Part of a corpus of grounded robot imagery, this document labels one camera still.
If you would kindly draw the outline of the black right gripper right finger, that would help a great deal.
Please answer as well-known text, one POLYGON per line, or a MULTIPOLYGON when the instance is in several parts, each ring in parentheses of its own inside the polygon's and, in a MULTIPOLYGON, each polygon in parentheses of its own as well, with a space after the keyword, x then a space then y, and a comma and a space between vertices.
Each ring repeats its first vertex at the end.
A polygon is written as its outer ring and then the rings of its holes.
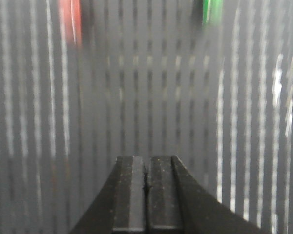
POLYGON ((151 234, 264 234, 206 191, 178 156, 153 156, 148 172, 151 234))

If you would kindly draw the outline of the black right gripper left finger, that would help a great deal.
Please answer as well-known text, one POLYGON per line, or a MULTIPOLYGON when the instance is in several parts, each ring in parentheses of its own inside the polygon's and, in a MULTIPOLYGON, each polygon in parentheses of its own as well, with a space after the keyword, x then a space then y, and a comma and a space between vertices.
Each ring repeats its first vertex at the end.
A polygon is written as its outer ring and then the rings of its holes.
POLYGON ((144 172, 141 157, 118 156, 107 181, 71 233, 146 233, 144 172))

